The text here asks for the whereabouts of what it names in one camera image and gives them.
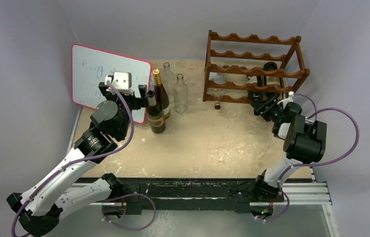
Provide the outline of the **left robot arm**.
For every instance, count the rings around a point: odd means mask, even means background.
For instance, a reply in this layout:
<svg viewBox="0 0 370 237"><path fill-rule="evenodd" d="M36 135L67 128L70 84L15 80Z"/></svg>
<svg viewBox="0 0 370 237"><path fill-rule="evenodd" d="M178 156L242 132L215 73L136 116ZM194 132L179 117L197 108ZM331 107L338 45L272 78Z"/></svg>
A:
<svg viewBox="0 0 370 237"><path fill-rule="evenodd" d="M130 143L134 133L132 111L149 105L147 86L138 87L140 97L131 89L113 82L100 83L106 100L90 116L90 126L75 142L62 161L40 182L23 193L12 193L7 203L15 212L12 225L20 224L27 235L42 237L59 221L94 202L126 200L122 182L106 173L92 184L69 192L68 189L87 171L106 157L121 150L119 141Z"/></svg>

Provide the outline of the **clear slim glass bottle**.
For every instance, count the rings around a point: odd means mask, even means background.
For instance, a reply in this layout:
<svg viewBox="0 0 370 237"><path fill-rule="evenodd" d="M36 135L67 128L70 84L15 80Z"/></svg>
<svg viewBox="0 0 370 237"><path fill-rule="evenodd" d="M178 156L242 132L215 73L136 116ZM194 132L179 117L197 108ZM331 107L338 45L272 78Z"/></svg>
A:
<svg viewBox="0 0 370 237"><path fill-rule="evenodd" d="M175 74L171 71L169 62L163 63L162 82L165 86L169 98L169 103L173 104L174 103L173 86L175 85Z"/></svg>

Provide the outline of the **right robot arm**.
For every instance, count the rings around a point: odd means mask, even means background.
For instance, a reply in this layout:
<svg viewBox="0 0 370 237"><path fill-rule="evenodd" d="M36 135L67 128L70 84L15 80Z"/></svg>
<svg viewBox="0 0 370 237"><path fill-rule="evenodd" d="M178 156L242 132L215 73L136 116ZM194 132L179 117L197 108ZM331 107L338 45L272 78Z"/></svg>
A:
<svg viewBox="0 0 370 237"><path fill-rule="evenodd" d="M327 124L303 116L302 107L292 97L290 93L281 101L275 96L266 100L262 100L260 95L250 98L254 115L272 121L274 137L284 141L284 156L256 178L252 193L259 201L275 198L280 187L295 171L305 164L319 162L325 153Z"/></svg>

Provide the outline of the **dark gold-capped wine bottle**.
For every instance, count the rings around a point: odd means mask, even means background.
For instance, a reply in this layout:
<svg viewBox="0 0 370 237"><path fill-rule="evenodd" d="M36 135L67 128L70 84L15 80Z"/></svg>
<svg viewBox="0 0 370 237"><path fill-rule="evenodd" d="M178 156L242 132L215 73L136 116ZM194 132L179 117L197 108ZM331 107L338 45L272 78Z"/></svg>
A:
<svg viewBox="0 0 370 237"><path fill-rule="evenodd" d="M164 118L168 119L171 114L169 97L163 86L161 72L159 69L153 70L153 77L155 83L154 92L156 94L156 101L161 103L163 107Z"/></svg>

